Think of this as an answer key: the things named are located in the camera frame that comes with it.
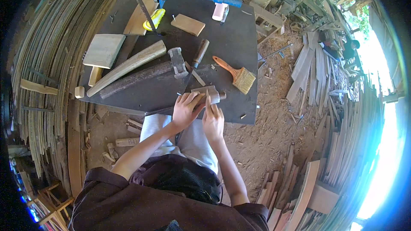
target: brush bristles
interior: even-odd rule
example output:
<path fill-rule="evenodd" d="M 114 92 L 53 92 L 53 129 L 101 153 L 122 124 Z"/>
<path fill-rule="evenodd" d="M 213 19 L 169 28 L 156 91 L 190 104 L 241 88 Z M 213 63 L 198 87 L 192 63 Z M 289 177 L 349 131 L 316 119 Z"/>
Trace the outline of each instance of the brush bristles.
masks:
<path fill-rule="evenodd" d="M 243 92 L 244 95 L 247 95 L 255 79 L 254 74 L 243 67 L 241 68 L 236 80 L 233 81 L 233 85 Z"/>

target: hammer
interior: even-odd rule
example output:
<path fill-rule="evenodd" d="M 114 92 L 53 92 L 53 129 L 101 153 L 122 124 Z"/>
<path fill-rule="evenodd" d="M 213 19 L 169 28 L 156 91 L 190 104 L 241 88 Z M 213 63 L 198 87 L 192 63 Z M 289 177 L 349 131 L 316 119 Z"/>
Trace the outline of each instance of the hammer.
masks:
<path fill-rule="evenodd" d="M 185 67 L 184 59 L 181 55 L 181 48 L 174 47 L 168 51 L 168 54 L 170 55 L 171 61 L 157 64 L 156 66 L 152 66 L 145 70 L 141 70 L 137 73 L 124 77 L 120 80 L 117 80 L 116 82 L 100 90 L 101 98 L 106 99 L 110 95 L 122 91 L 138 82 L 148 80 L 150 78 L 159 76 L 172 70 L 174 70 L 174 77 L 176 79 L 182 79 L 185 76 L 187 76 L 188 71 Z"/>

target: black hair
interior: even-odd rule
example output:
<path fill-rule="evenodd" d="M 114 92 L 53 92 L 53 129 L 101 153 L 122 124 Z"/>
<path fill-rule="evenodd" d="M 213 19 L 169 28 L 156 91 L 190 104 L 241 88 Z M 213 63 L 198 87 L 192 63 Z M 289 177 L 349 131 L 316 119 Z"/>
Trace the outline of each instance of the black hair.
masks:
<path fill-rule="evenodd" d="M 356 48 L 360 48 L 360 43 L 358 42 L 358 40 L 353 40 L 354 45 L 356 45 Z"/>

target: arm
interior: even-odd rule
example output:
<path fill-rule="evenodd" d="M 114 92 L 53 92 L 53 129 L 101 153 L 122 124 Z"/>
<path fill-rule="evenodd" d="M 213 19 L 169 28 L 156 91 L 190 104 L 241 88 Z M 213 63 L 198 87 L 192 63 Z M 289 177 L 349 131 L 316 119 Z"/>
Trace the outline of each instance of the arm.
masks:
<path fill-rule="evenodd" d="M 195 120 L 204 108 L 200 105 L 197 110 L 194 107 L 204 94 L 199 92 L 179 95 L 174 105 L 173 120 L 157 133 L 141 141 L 138 145 L 123 154 L 117 161 L 111 172 L 123 176 L 129 180 L 131 175 L 141 167 L 147 159 L 170 137 L 183 131 Z"/>
<path fill-rule="evenodd" d="M 203 115 L 203 129 L 208 143 L 220 164 L 224 183 L 231 200 L 231 206 L 249 203 L 247 188 L 223 138 L 223 112 L 221 109 L 218 109 L 216 105 L 211 105 L 210 101 L 211 97 L 207 96 L 205 103 L 206 108 Z"/>

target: hammer head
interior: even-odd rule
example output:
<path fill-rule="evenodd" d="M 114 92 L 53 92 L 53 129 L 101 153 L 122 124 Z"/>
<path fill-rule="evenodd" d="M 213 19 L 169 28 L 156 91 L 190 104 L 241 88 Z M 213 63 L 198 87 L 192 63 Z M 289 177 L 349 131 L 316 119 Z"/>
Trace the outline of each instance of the hammer head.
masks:
<path fill-rule="evenodd" d="M 184 59 L 181 55 L 181 48 L 174 47 L 167 52 L 170 55 L 171 63 L 173 64 L 174 68 L 174 77 L 176 79 L 184 78 L 188 75 L 188 71 L 185 68 Z"/>

